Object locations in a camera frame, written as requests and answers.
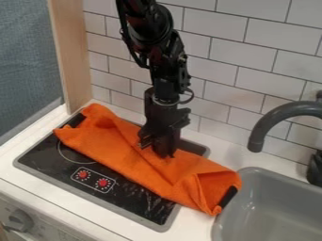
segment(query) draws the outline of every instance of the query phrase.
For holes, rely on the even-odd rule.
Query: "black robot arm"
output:
[[[190,109],[178,109],[194,98],[187,55],[170,12],[155,0],[116,0],[121,34],[131,56],[150,70],[153,87],[145,92],[146,124],[138,136],[142,149],[152,146],[161,157],[173,157],[181,129],[190,123]],[[186,101],[180,94],[190,93]]]

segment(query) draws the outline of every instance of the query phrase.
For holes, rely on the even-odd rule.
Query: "blue-gray wall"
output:
[[[2,0],[0,144],[61,104],[61,100],[47,1]]]

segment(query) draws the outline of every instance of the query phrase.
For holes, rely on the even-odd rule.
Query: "orange cloth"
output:
[[[56,136],[165,199],[213,216],[221,212],[218,203],[229,187],[241,187],[236,172],[196,154],[179,150],[175,158],[162,159],[151,148],[142,151],[137,146],[139,127],[104,106],[92,104],[82,113],[87,118],[79,126],[56,129]]]

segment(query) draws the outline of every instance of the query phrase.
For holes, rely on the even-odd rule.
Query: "kitchen counter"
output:
[[[138,113],[111,104],[104,105],[121,118],[144,123],[144,117]],[[94,240],[211,240],[215,218],[199,211],[181,208],[170,230],[157,233],[13,167],[12,163],[19,155],[69,117],[65,105],[62,105],[0,147],[0,192]],[[304,165],[266,153],[250,153],[245,147],[188,129],[183,130],[183,138],[209,147],[209,159],[230,169],[259,167],[306,181]]]

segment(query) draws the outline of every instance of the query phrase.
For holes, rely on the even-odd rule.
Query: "induction cooktop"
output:
[[[84,119],[82,114],[77,114],[65,124],[76,127]],[[180,149],[207,154],[203,146],[187,141],[181,141]],[[180,208],[68,148],[53,134],[19,157],[14,166],[157,232],[170,228]]]

